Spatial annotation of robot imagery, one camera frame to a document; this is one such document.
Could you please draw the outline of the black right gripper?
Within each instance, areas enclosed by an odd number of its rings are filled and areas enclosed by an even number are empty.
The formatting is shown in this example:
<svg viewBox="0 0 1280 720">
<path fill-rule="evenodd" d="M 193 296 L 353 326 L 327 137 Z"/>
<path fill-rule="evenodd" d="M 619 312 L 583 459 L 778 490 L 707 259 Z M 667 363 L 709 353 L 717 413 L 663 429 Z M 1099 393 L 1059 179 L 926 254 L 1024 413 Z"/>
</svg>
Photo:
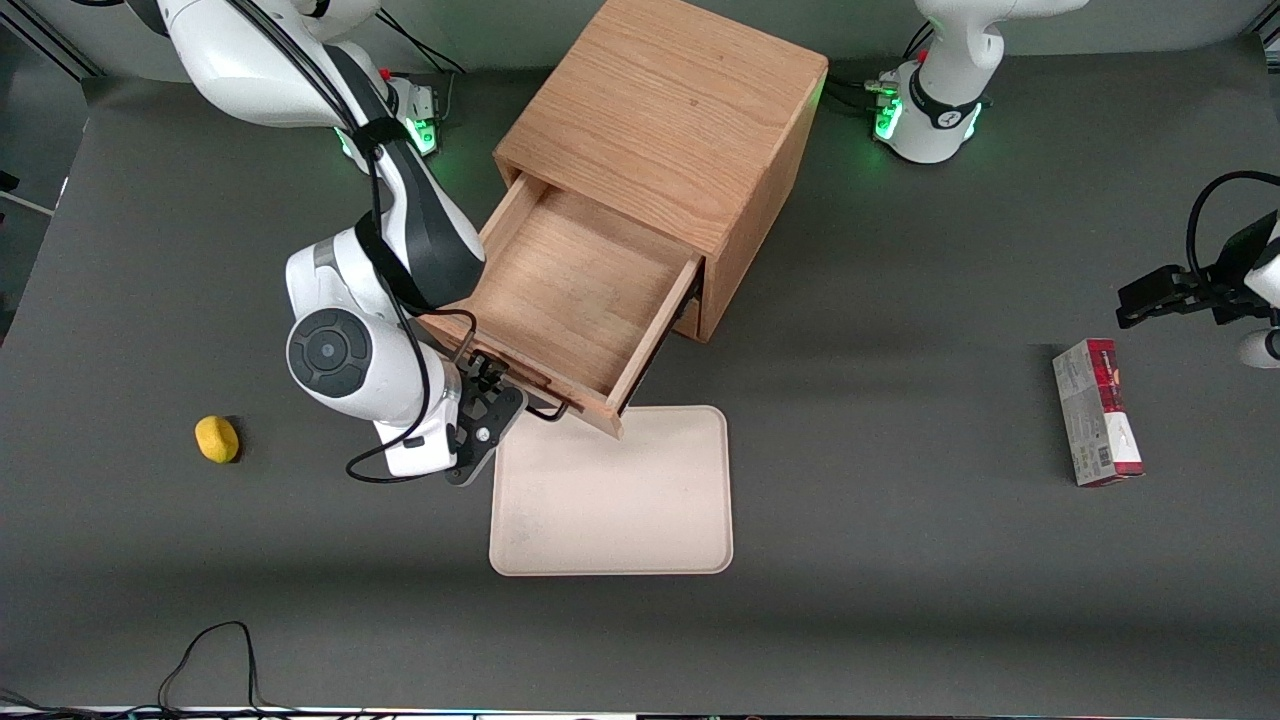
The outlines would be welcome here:
<svg viewBox="0 0 1280 720">
<path fill-rule="evenodd" d="M 443 477 L 453 487 L 468 486 L 489 464 L 529 401 L 508 378 L 509 366 L 483 351 L 472 352 L 466 370 L 458 415 L 445 436 L 456 462 Z"/>
</svg>

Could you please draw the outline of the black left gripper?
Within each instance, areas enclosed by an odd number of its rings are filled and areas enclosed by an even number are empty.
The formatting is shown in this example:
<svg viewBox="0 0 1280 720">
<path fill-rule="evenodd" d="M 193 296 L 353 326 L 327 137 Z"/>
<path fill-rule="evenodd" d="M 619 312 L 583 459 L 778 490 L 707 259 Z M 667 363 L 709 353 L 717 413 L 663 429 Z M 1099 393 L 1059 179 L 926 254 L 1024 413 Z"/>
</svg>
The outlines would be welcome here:
<svg viewBox="0 0 1280 720">
<path fill-rule="evenodd" d="M 1187 238 L 1187 263 L 1193 283 L 1178 265 L 1164 265 L 1121 287 L 1116 309 L 1117 327 L 1130 329 L 1157 316 L 1210 311 L 1213 322 L 1226 325 L 1247 316 L 1277 324 L 1277 301 L 1266 300 L 1245 283 L 1245 277 L 1263 260 L 1277 259 L 1277 214 L 1261 217 L 1229 237 L 1215 263 L 1203 264 L 1197 234 Z M 1193 299 L 1187 299 L 1193 293 Z"/>
</svg>

